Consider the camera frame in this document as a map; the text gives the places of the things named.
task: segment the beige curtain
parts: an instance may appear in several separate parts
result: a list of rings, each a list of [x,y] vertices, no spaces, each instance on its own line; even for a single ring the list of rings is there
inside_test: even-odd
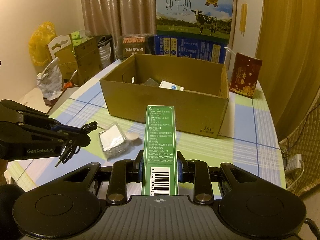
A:
[[[82,0],[82,11],[86,30],[111,34],[115,45],[121,35],[156,33],[155,0]]]
[[[304,118],[320,85],[320,0],[264,0],[259,81],[278,139]]]

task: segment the small cardboard box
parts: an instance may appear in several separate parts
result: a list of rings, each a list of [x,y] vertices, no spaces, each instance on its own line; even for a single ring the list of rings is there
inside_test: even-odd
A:
[[[92,38],[76,47],[68,45],[55,55],[60,59],[59,66],[62,77],[69,80],[75,70],[77,74],[72,80],[81,86],[102,70],[97,41]]]
[[[149,78],[183,91],[145,86]],[[226,68],[209,61],[135,54],[100,80],[109,113],[145,122],[148,105],[174,106],[176,129],[217,137],[229,101]]]
[[[230,91],[252,98],[261,66],[262,60],[237,53],[229,87]]]

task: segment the checkered tablecloth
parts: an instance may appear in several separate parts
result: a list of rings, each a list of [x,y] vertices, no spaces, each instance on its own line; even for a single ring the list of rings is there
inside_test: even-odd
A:
[[[55,165],[58,158],[15,161],[9,164],[9,172],[24,190],[58,178],[89,162],[100,162],[111,166],[120,159],[135,159],[143,148],[145,125],[110,116],[103,98],[99,80],[119,64],[114,62],[79,88],[51,117],[63,124],[81,127],[85,123],[97,121],[100,126],[117,122],[126,132],[138,132],[141,140],[134,149],[119,158],[106,160],[100,146],[97,129],[90,133],[91,143],[82,148],[66,164]],[[218,138],[207,138],[177,131],[177,150],[186,160],[198,159],[209,166],[218,167],[222,162],[230,162],[276,185],[285,187],[284,168],[275,128],[267,102],[260,85],[257,85],[254,98],[246,98],[230,93],[228,109]],[[182,184],[184,189],[192,185]],[[219,190],[213,184],[215,197]],[[128,185],[129,194],[139,194],[137,185]]]

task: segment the green medicine box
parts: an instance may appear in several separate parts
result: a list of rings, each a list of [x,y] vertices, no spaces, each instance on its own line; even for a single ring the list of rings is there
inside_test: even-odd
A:
[[[178,195],[178,160],[173,106],[148,106],[142,195]]]

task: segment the cardboard box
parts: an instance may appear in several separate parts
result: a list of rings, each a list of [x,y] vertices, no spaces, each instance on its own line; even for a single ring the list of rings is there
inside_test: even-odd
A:
[[[214,63],[224,63],[226,44],[170,36],[155,36],[155,54],[203,59]]]
[[[83,85],[102,70],[95,38],[76,47],[71,44],[55,55],[60,59],[59,66],[64,80],[69,80],[75,70],[78,70],[72,80],[77,85]]]
[[[152,78],[183,91],[140,85]],[[109,113],[145,122],[148,105],[174,106],[176,129],[217,137],[229,101],[226,68],[209,61],[135,54],[100,80]]]
[[[237,53],[230,91],[252,98],[261,66],[262,60]]]
[[[156,0],[157,34],[228,44],[233,0]]]

